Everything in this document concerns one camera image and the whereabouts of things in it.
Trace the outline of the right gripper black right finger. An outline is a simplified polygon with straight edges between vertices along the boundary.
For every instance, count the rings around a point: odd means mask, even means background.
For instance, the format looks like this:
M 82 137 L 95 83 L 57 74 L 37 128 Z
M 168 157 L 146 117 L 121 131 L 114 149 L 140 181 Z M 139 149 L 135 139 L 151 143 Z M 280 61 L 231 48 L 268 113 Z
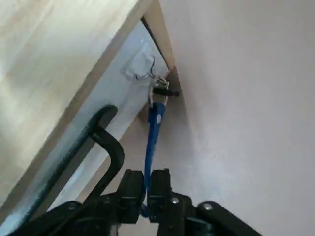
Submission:
M 158 224 L 158 236 L 259 236 L 258 231 L 220 204 L 172 191 L 170 171 L 154 170 L 148 192 L 149 220 Z

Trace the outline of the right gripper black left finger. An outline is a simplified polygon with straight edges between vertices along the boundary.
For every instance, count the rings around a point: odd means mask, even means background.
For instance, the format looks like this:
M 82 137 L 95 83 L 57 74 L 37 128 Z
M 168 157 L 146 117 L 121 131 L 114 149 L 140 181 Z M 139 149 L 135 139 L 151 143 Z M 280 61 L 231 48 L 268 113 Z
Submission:
M 16 236 L 116 236 L 135 224 L 145 197 L 143 173 L 127 169 L 116 192 L 68 201 L 15 230 Z

